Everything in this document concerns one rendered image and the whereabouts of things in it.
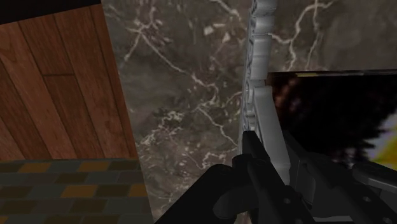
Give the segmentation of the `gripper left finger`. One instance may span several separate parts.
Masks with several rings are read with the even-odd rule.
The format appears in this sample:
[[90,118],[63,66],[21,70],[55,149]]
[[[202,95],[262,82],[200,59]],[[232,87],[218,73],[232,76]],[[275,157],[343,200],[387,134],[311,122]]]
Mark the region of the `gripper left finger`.
[[232,166],[208,168],[155,224],[234,224],[249,212],[253,224],[315,224],[301,198],[278,175],[253,131]]

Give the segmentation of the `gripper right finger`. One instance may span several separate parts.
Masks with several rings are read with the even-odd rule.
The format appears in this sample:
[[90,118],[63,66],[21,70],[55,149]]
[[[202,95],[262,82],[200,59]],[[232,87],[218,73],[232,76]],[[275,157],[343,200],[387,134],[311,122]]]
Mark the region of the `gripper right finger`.
[[316,224],[397,224],[397,171],[374,162],[347,169],[306,151],[288,132],[290,184]]

